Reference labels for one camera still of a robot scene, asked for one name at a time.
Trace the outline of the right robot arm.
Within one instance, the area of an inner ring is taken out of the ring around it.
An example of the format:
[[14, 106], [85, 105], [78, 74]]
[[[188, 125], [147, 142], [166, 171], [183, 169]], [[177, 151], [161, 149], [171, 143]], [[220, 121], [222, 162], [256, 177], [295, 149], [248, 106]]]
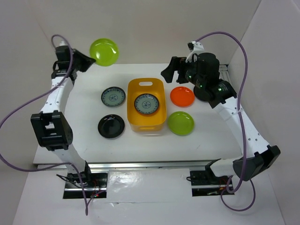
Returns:
[[219, 60], [212, 53], [193, 54], [191, 61], [185, 57], [172, 57], [169, 65], [161, 72], [167, 83], [178, 73], [177, 83], [192, 83], [194, 95], [209, 103], [230, 128], [242, 157], [218, 159], [209, 164], [205, 180], [214, 184], [222, 176], [238, 176], [249, 181], [262, 173], [276, 161], [281, 151], [270, 145], [253, 125], [242, 106], [232, 85], [220, 78]]

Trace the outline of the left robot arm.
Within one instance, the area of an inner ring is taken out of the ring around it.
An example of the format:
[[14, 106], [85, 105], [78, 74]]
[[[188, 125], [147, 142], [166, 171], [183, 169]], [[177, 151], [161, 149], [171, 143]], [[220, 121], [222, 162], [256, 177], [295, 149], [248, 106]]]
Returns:
[[87, 187], [92, 183], [93, 176], [88, 163], [73, 146], [73, 131], [64, 112], [77, 72], [86, 72], [95, 60], [76, 49], [69, 49], [67, 45], [56, 47], [55, 53], [57, 60], [51, 75], [55, 90], [48, 95], [41, 111], [31, 116], [30, 121], [39, 146], [67, 164], [67, 180]]

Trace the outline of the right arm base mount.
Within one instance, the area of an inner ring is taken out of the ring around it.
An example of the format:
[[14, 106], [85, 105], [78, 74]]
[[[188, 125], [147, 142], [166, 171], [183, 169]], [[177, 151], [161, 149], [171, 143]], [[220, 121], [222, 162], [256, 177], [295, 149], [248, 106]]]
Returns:
[[186, 180], [191, 184], [192, 196], [232, 195], [226, 189], [228, 176], [217, 177], [206, 165], [204, 170], [190, 170]]

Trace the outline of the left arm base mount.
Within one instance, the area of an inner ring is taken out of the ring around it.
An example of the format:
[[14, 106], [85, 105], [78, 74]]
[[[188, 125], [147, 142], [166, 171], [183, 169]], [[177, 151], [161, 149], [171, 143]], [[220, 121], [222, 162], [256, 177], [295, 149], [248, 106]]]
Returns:
[[91, 172], [86, 167], [85, 171], [80, 173], [83, 186], [77, 172], [68, 173], [66, 176], [56, 174], [56, 176], [65, 182], [63, 199], [83, 199], [82, 188], [87, 199], [107, 197], [108, 172]]

